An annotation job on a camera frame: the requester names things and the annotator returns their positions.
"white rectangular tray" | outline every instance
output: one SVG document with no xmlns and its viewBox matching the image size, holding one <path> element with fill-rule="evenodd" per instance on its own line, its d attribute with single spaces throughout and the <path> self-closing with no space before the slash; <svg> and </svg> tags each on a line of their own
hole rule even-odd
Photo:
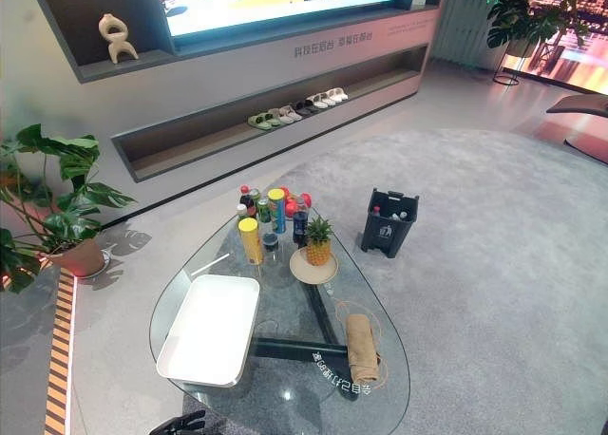
<svg viewBox="0 0 608 435">
<path fill-rule="evenodd" d="M 229 388 L 240 379 L 256 320 L 253 278 L 201 275 L 190 286 L 162 345 L 164 378 Z"/>
</svg>

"round plate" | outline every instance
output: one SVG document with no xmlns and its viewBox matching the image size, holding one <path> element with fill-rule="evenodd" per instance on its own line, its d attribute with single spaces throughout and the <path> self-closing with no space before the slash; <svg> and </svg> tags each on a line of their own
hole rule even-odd
<svg viewBox="0 0 608 435">
<path fill-rule="evenodd" d="M 289 260 L 289 268 L 294 277 L 309 285 L 322 285 L 327 283 L 338 272 L 338 260 L 333 253 L 330 260 L 322 266 L 314 266 L 306 260 L 306 247 L 295 250 Z"/>
<path fill-rule="evenodd" d="M 104 255 L 104 266 L 97 272 L 91 274 L 91 275 L 87 275 L 87 276 L 79 276 L 78 278 L 81 280 L 86 280 L 88 278 L 93 278 L 94 276 L 99 275 L 101 272 L 103 272 L 105 269 L 107 269 L 107 266 L 110 265 L 110 253 L 108 253 L 106 250 L 102 250 L 102 255 Z"/>
</svg>

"white slipper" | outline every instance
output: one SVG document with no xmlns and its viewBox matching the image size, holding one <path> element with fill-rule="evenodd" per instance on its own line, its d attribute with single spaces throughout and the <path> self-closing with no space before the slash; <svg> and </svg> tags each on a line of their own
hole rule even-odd
<svg viewBox="0 0 608 435">
<path fill-rule="evenodd" d="M 342 87 L 334 88 L 333 96 L 336 98 L 340 98 L 340 101 L 346 101 L 349 99 L 349 95 L 344 93 L 344 89 Z"/>
<path fill-rule="evenodd" d="M 316 107 L 318 107 L 319 109 L 327 109 L 329 107 L 329 105 L 327 103 L 324 103 L 323 101 L 321 101 L 321 95 L 309 96 L 307 98 L 307 100 L 311 100 L 313 102 L 313 104 Z"/>
<path fill-rule="evenodd" d="M 342 103 L 342 96 L 338 95 L 335 90 L 337 90 L 337 88 L 332 88 L 330 90 L 327 90 L 326 91 L 327 96 L 330 97 L 330 100 L 333 100 L 336 103 Z"/>
<path fill-rule="evenodd" d="M 289 117 L 290 119 L 294 119 L 296 122 L 298 120 L 302 120 L 302 116 L 300 114 L 298 114 L 297 112 L 295 112 L 294 108 L 288 104 L 284 105 L 283 107 L 278 109 L 278 111 L 281 113 L 281 115 L 285 115 L 285 116 Z"/>
<path fill-rule="evenodd" d="M 321 97 L 321 101 L 326 105 L 335 105 L 335 101 L 330 98 L 326 92 L 323 91 L 319 93 L 319 96 Z"/>
<path fill-rule="evenodd" d="M 268 113 L 269 114 L 273 114 L 273 117 L 275 117 L 276 119 L 281 120 L 281 122 L 284 123 L 284 124 L 293 123 L 295 121 L 291 117 L 288 117 L 286 115 L 281 115 L 281 113 L 279 112 L 279 110 L 277 108 L 268 109 Z"/>
</svg>

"glass coffee table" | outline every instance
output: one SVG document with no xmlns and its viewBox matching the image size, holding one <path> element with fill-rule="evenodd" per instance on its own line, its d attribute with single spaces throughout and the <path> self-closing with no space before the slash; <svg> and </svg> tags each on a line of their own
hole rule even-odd
<svg viewBox="0 0 608 435">
<path fill-rule="evenodd" d="M 317 213 L 311 211 L 311 217 Z M 222 226 L 169 282 L 152 314 L 150 348 L 158 359 L 191 282 L 200 274 L 248 276 L 259 282 L 255 328 L 242 376 L 232 388 L 174 381 L 183 392 L 237 424 L 263 435 L 391 433 L 409 402 L 409 367 L 401 339 L 361 271 L 337 237 L 338 272 L 324 285 L 308 285 L 291 273 L 297 251 L 291 223 L 275 255 L 249 264 L 235 218 Z M 227 257 L 205 268 L 209 263 Z M 380 376 L 352 383 L 346 349 L 346 317 L 371 322 Z M 200 326 L 200 341 L 213 326 Z"/>
</svg>

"green can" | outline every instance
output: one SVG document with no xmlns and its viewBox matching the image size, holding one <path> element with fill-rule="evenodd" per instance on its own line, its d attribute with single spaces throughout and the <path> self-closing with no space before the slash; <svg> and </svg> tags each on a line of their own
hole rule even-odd
<svg viewBox="0 0 608 435">
<path fill-rule="evenodd" d="M 257 214 L 259 221 L 262 223 L 270 223 L 270 207 L 268 206 L 268 198 L 264 197 L 257 202 Z"/>
<path fill-rule="evenodd" d="M 252 188 L 251 190 L 249 190 L 249 196 L 251 196 L 251 199 L 254 200 L 254 203 L 256 205 L 259 202 L 259 199 L 261 198 L 261 194 L 259 193 L 259 190 L 257 188 Z"/>
</svg>

